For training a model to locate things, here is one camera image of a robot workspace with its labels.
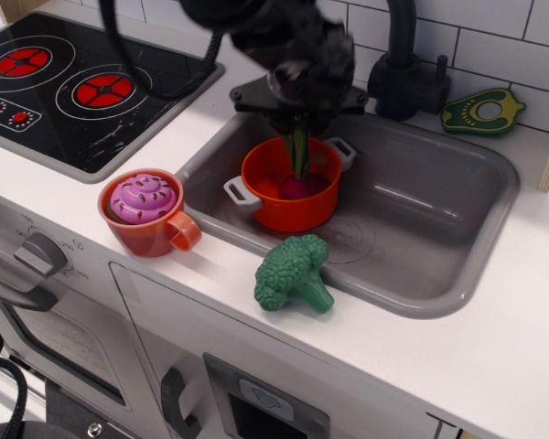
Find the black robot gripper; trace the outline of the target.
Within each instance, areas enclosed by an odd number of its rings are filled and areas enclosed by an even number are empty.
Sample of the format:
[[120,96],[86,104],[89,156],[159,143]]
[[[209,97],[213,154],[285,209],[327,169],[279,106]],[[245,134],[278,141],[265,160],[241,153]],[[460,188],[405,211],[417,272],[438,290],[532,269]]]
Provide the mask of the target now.
[[342,24],[325,22],[319,34],[298,35],[280,49],[264,77],[231,90],[236,111],[264,115],[282,135],[300,123],[320,134],[339,115],[364,112],[369,98],[352,85],[354,43]]

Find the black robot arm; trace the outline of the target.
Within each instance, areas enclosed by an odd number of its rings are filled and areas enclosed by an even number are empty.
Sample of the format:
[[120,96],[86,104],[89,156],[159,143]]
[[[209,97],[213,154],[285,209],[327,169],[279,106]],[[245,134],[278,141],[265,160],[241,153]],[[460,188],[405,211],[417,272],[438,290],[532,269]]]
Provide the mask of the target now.
[[229,35],[265,77],[231,90],[238,112],[257,112],[280,134],[299,120],[313,134],[341,114],[362,114],[367,94],[353,86],[355,50],[340,22],[313,1],[184,1],[190,19]]

